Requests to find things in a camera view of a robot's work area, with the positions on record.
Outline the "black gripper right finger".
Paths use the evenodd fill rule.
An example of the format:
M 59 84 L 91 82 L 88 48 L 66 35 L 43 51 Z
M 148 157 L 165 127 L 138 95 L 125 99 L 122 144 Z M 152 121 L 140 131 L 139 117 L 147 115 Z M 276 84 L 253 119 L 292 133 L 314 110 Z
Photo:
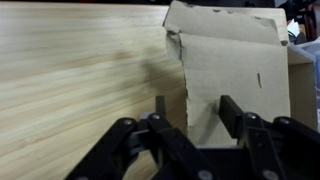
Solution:
M 218 115 L 232 139 L 238 139 L 242 131 L 242 109 L 229 95 L 220 97 Z

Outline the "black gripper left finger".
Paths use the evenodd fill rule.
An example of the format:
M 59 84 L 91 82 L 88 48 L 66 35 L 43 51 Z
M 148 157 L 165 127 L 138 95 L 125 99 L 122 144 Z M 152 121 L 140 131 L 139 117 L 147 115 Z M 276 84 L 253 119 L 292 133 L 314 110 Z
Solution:
M 155 98 L 155 114 L 158 117 L 166 115 L 166 105 L 164 96 L 157 96 Z

